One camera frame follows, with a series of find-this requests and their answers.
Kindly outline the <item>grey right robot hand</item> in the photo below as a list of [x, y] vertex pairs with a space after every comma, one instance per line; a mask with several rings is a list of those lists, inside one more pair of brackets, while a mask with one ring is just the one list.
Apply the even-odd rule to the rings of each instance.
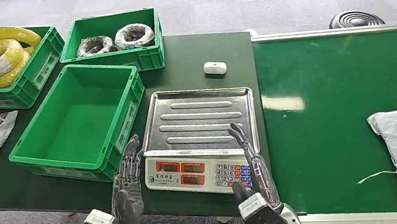
[[273, 210], [280, 213], [283, 208], [283, 204], [279, 199], [275, 182], [273, 181], [263, 156], [255, 150], [242, 127], [231, 122], [228, 132], [237, 140], [239, 146], [244, 150], [246, 160], [249, 164], [253, 185], [257, 187], [257, 191], [261, 193]]

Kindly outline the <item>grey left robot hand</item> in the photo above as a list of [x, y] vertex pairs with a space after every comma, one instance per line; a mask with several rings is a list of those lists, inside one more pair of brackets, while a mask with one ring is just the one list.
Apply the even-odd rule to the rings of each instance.
[[144, 201], [141, 194], [142, 154], [137, 134], [126, 144], [112, 187], [112, 214], [118, 224], [141, 224]]

